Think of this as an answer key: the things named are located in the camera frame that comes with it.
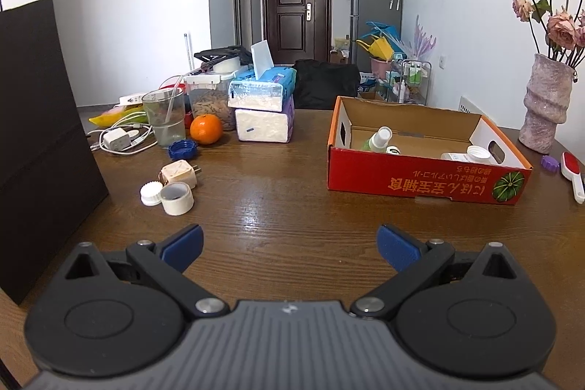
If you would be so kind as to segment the white round lid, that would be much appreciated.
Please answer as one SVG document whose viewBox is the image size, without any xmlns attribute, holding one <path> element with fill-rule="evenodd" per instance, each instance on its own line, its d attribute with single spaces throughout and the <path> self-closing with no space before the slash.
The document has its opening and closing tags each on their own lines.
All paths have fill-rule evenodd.
<svg viewBox="0 0 585 390">
<path fill-rule="evenodd" d="M 490 151 L 488 151 L 485 147 L 479 147 L 479 145 L 470 145 L 467 147 L 466 155 L 469 161 L 475 163 L 493 163 L 493 157 Z"/>
</svg>

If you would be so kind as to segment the blue plastic lid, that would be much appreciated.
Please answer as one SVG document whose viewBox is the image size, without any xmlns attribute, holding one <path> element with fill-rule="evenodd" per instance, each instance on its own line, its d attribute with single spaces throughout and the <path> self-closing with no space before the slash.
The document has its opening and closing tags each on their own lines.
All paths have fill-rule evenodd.
<svg viewBox="0 0 585 390">
<path fill-rule="evenodd" d="M 198 149 L 194 140 L 177 140 L 167 148 L 172 160 L 192 160 L 197 156 Z"/>
</svg>

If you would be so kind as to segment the red white lint brush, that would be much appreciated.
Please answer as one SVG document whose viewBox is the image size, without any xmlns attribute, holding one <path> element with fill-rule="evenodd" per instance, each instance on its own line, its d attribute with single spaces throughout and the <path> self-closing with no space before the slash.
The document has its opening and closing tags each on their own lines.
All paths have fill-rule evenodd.
<svg viewBox="0 0 585 390">
<path fill-rule="evenodd" d="M 561 155 L 561 173 L 572 185 L 574 200 L 582 205 L 585 201 L 585 192 L 579 161 L 568 151 L 563 151 Z"/>
</svg>

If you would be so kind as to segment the white spray bottle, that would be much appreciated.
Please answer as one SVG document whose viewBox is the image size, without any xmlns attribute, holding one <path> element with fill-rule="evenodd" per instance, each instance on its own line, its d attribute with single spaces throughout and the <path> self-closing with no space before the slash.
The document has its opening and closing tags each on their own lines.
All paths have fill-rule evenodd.
<svg viewBox="0 0 585 390">
<path fill-rule="evenodd" d="M 395 147 L 394 145 L 389 145 L 386 148 L 386 153 L 387 154 L 400 155 L 401 154 L 401 151 L 400 151 L 400 149 L 398 147 Z"/>
</svg>

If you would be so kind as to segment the white tape roll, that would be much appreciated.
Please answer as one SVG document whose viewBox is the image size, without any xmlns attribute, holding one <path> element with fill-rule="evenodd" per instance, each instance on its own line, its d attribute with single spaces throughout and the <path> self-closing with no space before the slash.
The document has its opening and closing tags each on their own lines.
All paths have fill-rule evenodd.
<svg viewBox="0 0 585 390">
<path fill-rule="evenodd" d="M 160 197 L 165 213 L 173 217 L 188 213 L 195 205 L 191 187 L 184 182 L 174 182 L 163 186 Z"/>
</svg>

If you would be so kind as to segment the white medicine box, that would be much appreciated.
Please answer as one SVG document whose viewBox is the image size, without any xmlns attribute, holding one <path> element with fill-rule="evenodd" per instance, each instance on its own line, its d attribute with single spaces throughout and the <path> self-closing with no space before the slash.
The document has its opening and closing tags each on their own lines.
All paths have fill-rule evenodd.
<svg viewBox="0 0 585 390">
<path fill-rule="evenodd" d="M 445 152 L 441 154 L 441 159 L 458 161 L 458 162 L 472 162 L 472 159 L 468 154 L 459 154 L 458 152 Z"/>
</svg>

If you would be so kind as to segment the red cardboard produce box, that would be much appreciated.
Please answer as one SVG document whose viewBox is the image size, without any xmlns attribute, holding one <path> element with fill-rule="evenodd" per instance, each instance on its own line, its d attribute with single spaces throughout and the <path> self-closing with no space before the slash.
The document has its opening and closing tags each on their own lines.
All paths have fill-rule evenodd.
<svg viewBox="0 0 585 390">
<path fill-rule="evenodd" d="M 400 155 L 363 151 L 380 127 L 393 132 Z M 485 147 L 492 164 L 441 159 Z M 328 137 L 327 186 L 331 190 L 396 197 L 514 205 L 532 164 L 487 117 L 425 106 L 337 99 Z"/>
</svg>

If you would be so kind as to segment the orange fruit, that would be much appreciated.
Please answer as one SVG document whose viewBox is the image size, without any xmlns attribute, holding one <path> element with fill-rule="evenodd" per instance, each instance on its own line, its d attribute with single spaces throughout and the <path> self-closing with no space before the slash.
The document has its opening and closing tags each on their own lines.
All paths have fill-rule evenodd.
<svg viewBox="0 0 585 390">
<path fill-rule="evenodd" d="M 223 136 L 223 127 L 218 116 L 204 114 L 196 116 L 189 128 L 191 138 L 198 144 L 212 145 Z"/>
</svg>

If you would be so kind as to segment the clear drinking glass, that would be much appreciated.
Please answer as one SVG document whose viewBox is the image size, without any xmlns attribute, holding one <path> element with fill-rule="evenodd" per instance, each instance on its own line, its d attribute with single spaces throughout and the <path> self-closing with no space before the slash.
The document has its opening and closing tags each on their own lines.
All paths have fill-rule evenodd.
<svg viewBox="0 0 585 390">
<path fill-rule="evenodd" d="M 154 90 L 142 97 L 148 124 L 153 128 L 160 147 L 168 148 L 185 139 L 184 97 L 184 87 L 180 86 Z"/>
</svg>

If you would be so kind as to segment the purple tissue pack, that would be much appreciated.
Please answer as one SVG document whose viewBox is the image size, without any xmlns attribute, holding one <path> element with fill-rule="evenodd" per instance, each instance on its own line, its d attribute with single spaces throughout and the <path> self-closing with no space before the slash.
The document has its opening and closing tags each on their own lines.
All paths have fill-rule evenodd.
<svg viewBox="0 0 585 390">
<path fill-rule="evenodd" d="M 238 140 L 286 144 L 293 135 L 294 98 L 287 99 L 280 113 L 236 109 L 235 120 Z"/>
</svg>

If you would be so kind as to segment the red bucket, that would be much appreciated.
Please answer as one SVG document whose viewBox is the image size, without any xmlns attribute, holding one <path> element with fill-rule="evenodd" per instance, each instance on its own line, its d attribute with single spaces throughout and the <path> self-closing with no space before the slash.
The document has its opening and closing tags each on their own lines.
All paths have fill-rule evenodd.
<svg viewBox="0 0 585 390">
<path fill-rule="evenodd" d="M 163 98 L 174 97 L 185 89 L 185 75 L 174 75 L 161 83 L 158 92 L 163 95 Z"/>
</svg>

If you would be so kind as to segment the clear food container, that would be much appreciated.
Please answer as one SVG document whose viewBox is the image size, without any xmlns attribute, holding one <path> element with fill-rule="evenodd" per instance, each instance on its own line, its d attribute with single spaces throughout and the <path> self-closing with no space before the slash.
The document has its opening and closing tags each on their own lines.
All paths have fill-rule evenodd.
<svg viewBox="0 0 585 390">
<path fill-rule="evenodd" d="M 229 85 L 235 73 L 196 74 L 185 77 L 192 115 L 214 115 L 226 132 L 236 129 L 235 113 L 228 106 Z"/>
</svg>

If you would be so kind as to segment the blue tissue pack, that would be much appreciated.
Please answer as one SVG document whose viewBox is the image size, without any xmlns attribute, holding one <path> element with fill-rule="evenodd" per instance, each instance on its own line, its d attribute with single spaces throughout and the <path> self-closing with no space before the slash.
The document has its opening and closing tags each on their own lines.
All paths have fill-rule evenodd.
<svg viewBox="0 0 585 390">
<path fill-rule="evenodd" d="M 265 39 L 251 45 L 251 53 L 252 67 L 238 71 L 229 84 L 228 106 L 282 113 L 294 92 L 295 69 L 275 65 Z"/>
</svg>

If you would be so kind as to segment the black folding chair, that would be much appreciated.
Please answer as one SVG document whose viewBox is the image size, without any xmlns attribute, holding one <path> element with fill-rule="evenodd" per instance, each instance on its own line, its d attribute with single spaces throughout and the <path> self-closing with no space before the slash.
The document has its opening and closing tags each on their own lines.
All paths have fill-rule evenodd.
<svg viewBox="0 0 585 390">
<path fill-rule="evenodd" d="M 294 63 L 294 69 L 297 72 L 294 106 L 297 109 L 333 110 L 338 96 L 358 95 L 361 75 L 353 64 L 301 59 Z"/>
</svg>

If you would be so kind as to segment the yellow watering can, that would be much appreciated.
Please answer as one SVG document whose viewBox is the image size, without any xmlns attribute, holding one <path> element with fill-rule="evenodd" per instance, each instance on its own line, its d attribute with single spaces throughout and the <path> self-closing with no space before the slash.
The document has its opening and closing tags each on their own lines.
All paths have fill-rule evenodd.
<svg viewBox="0 0 585 390">
<path fill-rule="evenodd" d="M 390 61 L 394 55 L 394 49 L 384 37 L 378 37 L 373 35 L 373 42 L 366 43 L 363 39 L 357 39 L 356 44 L 361 46 L 362 49 L 366 50 L 370 56 L 383 60 L 386 63 Z"/>
</svg>

